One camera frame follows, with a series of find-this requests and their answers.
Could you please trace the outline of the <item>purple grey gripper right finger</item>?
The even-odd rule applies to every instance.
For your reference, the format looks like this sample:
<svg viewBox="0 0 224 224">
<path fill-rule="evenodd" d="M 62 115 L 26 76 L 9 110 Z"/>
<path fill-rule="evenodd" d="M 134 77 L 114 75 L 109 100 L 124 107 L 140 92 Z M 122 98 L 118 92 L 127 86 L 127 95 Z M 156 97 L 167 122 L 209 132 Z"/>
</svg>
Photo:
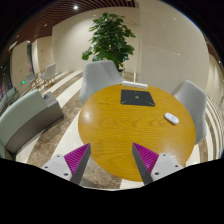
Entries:
<svg viewBox="0 0 224 224">
<path fill-rule="evenodd" d="M 157 154 L 137 143 L 132 144 L 132 154 L 145 185 L 182 169 L 167 153 Z"/>
</svg>

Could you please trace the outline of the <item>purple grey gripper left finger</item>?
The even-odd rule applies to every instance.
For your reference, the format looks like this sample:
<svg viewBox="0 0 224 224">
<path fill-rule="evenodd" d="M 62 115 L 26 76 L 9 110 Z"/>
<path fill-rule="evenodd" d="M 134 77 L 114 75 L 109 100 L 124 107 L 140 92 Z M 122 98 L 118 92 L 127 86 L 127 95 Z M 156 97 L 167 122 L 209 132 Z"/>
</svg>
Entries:
<svg viewBox="0 0 224 224">
<path fill-rule="evenodd" d="M 85 144 L 66 155 L 57 154 L 42 169 L 79 185 L 91 154 L 91 145 Z"/>
</svg>

